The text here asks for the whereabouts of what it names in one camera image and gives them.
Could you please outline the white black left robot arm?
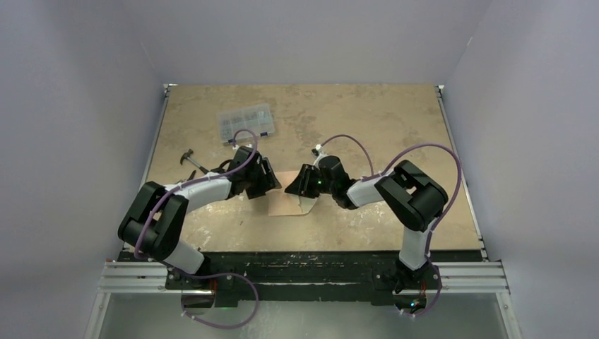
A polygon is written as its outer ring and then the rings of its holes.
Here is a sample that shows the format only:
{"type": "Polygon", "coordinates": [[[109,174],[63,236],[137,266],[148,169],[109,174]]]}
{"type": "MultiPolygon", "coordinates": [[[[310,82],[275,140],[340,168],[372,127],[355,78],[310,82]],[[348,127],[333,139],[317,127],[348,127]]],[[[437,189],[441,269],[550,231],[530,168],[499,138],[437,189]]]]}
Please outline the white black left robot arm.
{"type": "Polygon", "coordinates": [[[117,230],[137,259],[152,258],[179,269],[194,289],[210,282],[210,259],[182,240],[186,216],[240,194],[253,199],[281,187],[269,160],[248,146],[238,147],[233,158],[202,172],[202,177],[179,184],[146,182],[117,230]]]}

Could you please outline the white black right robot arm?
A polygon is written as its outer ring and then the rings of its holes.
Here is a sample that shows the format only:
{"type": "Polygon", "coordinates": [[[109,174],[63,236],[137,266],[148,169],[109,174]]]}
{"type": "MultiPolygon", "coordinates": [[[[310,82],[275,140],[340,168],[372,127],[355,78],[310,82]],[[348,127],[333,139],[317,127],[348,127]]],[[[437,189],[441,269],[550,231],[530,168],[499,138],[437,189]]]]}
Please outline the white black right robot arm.
{"type": "Polygon", "coordinates": [[[302,198],[328,194],[346,210],[384,202],[404,227],[396,277],[405,287],[423,280],[432,229],[450,202],[446,190],[409,160],[380,177],[359,180],[351,178],[340,158],[333,155],[314,165],[304,164],[285,193],[302,198]]]}

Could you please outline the aluminium frame rail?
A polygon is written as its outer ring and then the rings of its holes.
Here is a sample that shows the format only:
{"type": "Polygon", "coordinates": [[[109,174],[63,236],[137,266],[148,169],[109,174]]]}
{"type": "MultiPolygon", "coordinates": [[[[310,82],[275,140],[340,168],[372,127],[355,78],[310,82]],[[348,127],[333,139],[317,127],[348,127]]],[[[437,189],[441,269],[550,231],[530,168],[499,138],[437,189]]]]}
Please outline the aluminium frame rail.
{"type": "Polygon", "coordinates": [[[419,282],[397,287],[397,279],[391,273],[361,268],[345,277],[333,273],[323,265],[299,268],[299,275],[291,275],[288,266],[242,266],[238,277],[231,273],[216,278],[200,280],[185,278],[180,273],[159,263],[106,263],[100,278],[99,292],[104,293],[182,293],[206,295],[209,292],[246,292],[251,282],[260,297],[283,289],[331,287],[333,289],[357,289],[368,292],[392,292],[415,294],[420,290],[447,293],[504,293],[509,291],[504,269],[500,263],[439,263],[438,272],[427,271],[419,282]]]}

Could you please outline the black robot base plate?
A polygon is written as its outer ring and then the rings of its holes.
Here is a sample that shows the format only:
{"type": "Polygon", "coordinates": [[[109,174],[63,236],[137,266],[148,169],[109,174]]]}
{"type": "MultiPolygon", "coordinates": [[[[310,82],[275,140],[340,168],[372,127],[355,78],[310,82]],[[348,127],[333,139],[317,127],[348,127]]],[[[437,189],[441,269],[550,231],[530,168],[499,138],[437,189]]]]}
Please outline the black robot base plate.
{"type": "Polygon", "coordinates": [[[172,268],[164,289],[195,297],[206,292],[216,307],[241,301],[367,302],[420,311],[442,288],[439,269],[425,261],[410,270],[397,251],[209,252],[203,278],[172,268]]]}

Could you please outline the clear plastic organizer box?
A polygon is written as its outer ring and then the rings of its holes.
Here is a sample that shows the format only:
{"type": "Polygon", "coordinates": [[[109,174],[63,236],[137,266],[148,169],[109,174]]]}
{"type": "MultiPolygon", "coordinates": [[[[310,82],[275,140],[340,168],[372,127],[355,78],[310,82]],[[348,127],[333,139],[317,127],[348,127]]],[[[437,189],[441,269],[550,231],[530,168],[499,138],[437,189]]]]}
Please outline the clear plastic organizer box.
{"type": "Polygon", "coordinates": [[[259,138],[275,133],[273,115],[267,103],[221,112],[217,119],[220,141],[224,144],[231,144],[233,135],[242,129],[252,131],[259,138]]]}

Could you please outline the black pliers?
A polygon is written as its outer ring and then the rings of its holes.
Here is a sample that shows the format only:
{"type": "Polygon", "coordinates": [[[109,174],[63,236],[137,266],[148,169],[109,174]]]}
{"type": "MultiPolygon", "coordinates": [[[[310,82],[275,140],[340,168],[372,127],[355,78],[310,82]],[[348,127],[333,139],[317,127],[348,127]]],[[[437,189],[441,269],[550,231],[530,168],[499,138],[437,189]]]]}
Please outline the black pliers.
{"type": "Polygon", "coordinates": [[[194,169],[187,177],[185,177],[185,178],[180,179],[179,181],[177,181],[177,184],[181,184],[181,183],[184,183],[184,182],[187,182],[187,181],[190,181],[190,180],[194,179],[195,176],[196,176],[196,173],[197,173],[197,170],[194,169]]]}

